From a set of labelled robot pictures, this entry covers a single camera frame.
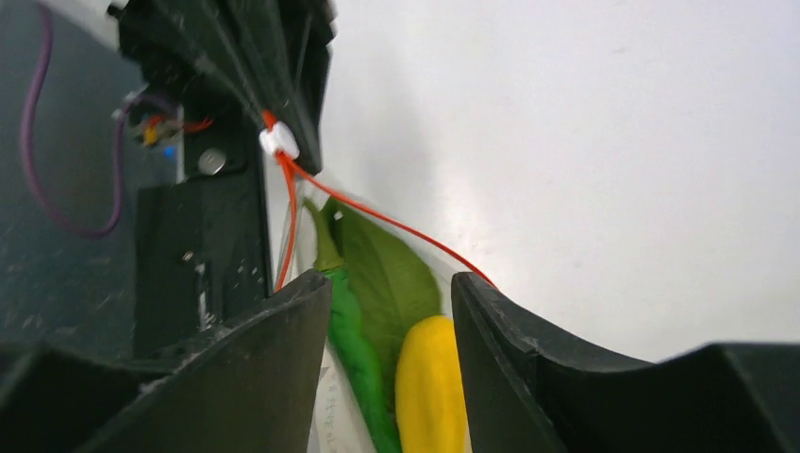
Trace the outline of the green chili pepper toy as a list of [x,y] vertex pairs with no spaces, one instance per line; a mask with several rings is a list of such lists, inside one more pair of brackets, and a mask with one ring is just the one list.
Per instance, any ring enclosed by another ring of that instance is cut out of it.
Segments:
[[345,261],[315,203],[306,198],[303,206],[313,220],[316,233],[314,268],[332,283],[328,340],[342,364],[375,450],[400,452],[399,434],[385,405],[380,358],[363,332],[362,310],[350,289]]

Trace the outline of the clear orange zip bag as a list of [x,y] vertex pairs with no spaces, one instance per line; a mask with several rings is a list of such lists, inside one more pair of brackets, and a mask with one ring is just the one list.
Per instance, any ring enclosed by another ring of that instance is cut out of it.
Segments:
[[292,264],[298,220],[315,241],[312,267],[332,285],[326,351],[334,379],[353,396],[375,452],[465,452],[468,417],[454,321],[430,266],[402,239],[406,225],[324,183],[323,205],[298,193],[311,175],[298,164],[291,129],[270,111],[258,135],[282,170],[289,194],[286,252],[277,283]]

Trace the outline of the yellow corn toy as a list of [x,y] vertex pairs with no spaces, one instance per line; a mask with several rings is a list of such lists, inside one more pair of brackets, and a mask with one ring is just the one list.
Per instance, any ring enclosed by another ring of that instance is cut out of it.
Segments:
[[467,449],[456,333],[446,316],[425,318],[406,335],[395,373],[395,414],[404,452]]

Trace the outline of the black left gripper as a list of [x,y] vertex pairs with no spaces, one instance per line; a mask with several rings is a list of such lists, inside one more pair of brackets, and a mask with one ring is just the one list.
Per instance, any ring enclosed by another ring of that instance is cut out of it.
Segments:
[[320,123],[329,72],[329,1],[130,1],[118,8],[120,52],[189,113],[264,112],[289,127],[296,161],[323,168]]

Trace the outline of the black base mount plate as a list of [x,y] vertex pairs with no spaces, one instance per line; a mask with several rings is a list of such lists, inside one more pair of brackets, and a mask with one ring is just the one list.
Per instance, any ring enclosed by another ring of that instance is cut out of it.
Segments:
[[183,142],[184,181],[142,189],[135,227],[133,355],[166,359],[273,289],[254,124],[228,112]]

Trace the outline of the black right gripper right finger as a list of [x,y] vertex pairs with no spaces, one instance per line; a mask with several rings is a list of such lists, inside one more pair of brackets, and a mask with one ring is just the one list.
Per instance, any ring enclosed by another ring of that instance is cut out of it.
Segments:
[[451,281],[476,452],[795,452],[797,344],[708,344],[650,363]]

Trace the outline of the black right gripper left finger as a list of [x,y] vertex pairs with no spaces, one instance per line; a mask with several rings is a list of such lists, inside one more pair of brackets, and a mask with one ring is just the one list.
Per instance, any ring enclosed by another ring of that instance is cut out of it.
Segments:
[[331,281],[307,271],[169,360],[1,347],[5,452],[303,452]]

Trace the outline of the green leafy vegetable toy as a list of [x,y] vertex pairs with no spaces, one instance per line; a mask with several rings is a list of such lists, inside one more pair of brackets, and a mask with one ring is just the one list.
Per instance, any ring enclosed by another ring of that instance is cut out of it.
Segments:
[[418,322],[442,313],[439,284],[411,247],[366,216],[333,198],[325,202],[322,215],[358,298],[363,332],[380,358],[385,404],[394,411],[403,341]]

